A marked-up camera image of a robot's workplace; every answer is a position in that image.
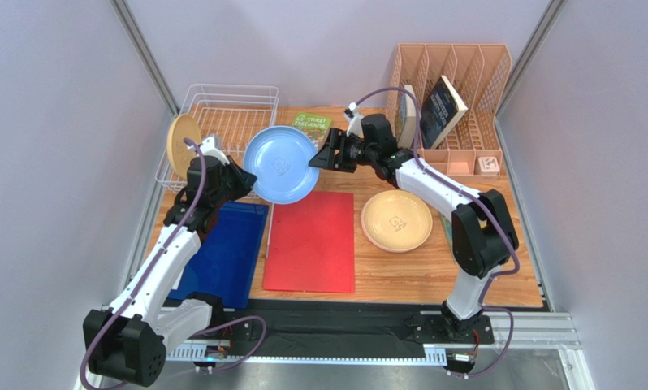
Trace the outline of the blue plate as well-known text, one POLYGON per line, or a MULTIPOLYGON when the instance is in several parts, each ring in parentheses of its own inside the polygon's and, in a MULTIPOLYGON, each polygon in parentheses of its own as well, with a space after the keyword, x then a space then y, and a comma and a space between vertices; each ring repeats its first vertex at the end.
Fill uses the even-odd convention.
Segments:
POLYGON ((253 191, 274 204, 292 204, 307 197, 318 182, 319 170, 309 161, 317 149, 300 130, 272 126, 261 130, 246 146, 243 169, 257 177, 253 191))

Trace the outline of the yellow plate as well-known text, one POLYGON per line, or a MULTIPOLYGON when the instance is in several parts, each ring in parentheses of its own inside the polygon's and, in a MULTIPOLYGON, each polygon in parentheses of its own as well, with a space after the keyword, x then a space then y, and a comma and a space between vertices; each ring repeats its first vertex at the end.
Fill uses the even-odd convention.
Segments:
POLYGON ((173 172, 182 180, 187 179, 190 163, 197 152, 185 142, 188 138, 195 144, 201 143, 201 134, 196 120, 189 114, 179 115, 171 123, 166 136, 166 156, 173 172))

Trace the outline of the orange plate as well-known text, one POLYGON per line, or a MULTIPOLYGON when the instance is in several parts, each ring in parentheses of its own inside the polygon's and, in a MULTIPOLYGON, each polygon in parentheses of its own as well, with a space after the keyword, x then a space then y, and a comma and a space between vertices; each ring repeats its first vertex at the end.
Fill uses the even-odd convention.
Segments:
POLYGON ((372 196, 361 211, 362 231, 378 248, 406 253, 423 245, 433 230, 430 208, 418 196, 388 190, 372 196))

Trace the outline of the pink plate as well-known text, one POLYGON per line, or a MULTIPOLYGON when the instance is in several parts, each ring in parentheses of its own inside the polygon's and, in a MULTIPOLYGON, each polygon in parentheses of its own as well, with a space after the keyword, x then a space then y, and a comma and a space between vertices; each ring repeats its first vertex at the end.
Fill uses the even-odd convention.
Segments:
POLYGON ((419 248, 432 232, 431 219, 402 219, 399 216, 367 218, 361 220, 368 241, 389 253, 407 253, 419 248))

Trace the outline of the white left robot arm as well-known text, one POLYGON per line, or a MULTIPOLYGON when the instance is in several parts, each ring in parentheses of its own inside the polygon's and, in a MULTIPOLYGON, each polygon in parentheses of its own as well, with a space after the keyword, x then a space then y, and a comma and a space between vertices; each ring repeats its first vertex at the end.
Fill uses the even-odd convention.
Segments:
POLYGON ((216 301, 187 297, 169 314, 161 309, 189 260, 218 221, 227 203, 247 196, 257 177, 232 158, 200 155, 188 168, 188 182, 167 211, 154 253, 106 310, 84 319, 86 352, 80 382, 89 373, 148 387, 159 377, 167 354, 209 328, 216 301))

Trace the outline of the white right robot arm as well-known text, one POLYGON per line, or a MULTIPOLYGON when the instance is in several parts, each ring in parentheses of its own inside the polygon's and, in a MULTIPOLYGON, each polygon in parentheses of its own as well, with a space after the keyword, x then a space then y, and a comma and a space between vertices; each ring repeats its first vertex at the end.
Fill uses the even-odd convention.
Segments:
POLYGON ((382 114, 361 119, 361 135, 332 128, 309 165, 354 172, 371 166, 376 176, 434 207, 451 222, 451 250, 460 271, 441 307, 440 328, 449 336, 469 334, 480 319, 487 290, 517 260, 518 237, 503 194, 480 192, 435 170, 418 152, 397 145, 382 114))

